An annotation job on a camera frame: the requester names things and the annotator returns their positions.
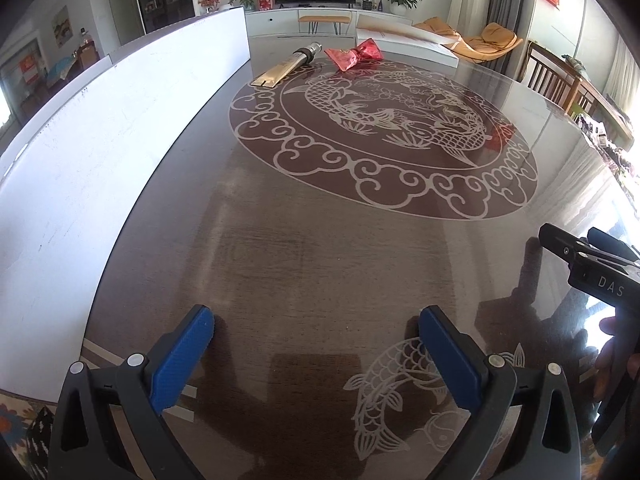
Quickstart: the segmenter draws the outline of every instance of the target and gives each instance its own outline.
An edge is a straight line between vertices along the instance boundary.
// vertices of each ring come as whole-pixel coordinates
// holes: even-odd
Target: wooden railing
[[[526,84],[533,91],[556,103],[567,114],[584,111],[604,123],[612,142],[626,150],[631,147],[634,142],[632,131],[604,96],[564,60],[532,41],[517,81],[523,82],[528,73],[531,76]]]

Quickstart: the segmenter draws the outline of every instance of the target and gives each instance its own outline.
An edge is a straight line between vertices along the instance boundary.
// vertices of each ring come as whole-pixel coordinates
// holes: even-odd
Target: small bench
[[[299,23],[309,24],[309,34],[315,34],[318,32],[318,23],[333,23],[334,31],[337,36],[342,34],[342,24],[351,23],[350,16],[300,16],[298,18]]]

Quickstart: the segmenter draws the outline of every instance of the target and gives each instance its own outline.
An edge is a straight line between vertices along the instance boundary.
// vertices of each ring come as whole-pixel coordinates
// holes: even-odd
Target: orange lounge chair
[[[473,63],[498,59],[522,43],[522,38],[497,23],[489,23],[480,36],[468,38],[460,36],[457,31],[438,17],[416,23],[414,27],[450,38],[451,43],[445,46],[460,59]]]

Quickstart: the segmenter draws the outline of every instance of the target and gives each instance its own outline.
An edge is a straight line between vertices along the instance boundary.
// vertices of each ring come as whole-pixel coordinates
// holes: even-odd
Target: vase
[[[409,9],[407,9],[404,5],[399,5],[393,2],[389,7],[389,10],[396,16],[404,16]]]

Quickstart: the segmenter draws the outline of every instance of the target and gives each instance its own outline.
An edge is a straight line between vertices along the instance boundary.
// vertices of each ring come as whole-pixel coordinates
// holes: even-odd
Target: silver screw
[[[145,357],[142,354],[131,354],[127,358],[127,364],[129,366],[140,366],[144,360]]]
[[[498,354],[492,354],[489,356],[489,364],[496,368],[502,368],[504,366],[504,359]]]
[[[84,368],[84,363],[81,363],[80,361],[76,361],[69,367],[69,371],[73,374],[79,374],[83,368]]]
[[[560,375],[562,371],[562,367],[558,363],[549,363],[546,366],[546,369],[549,370],[553,375]]]

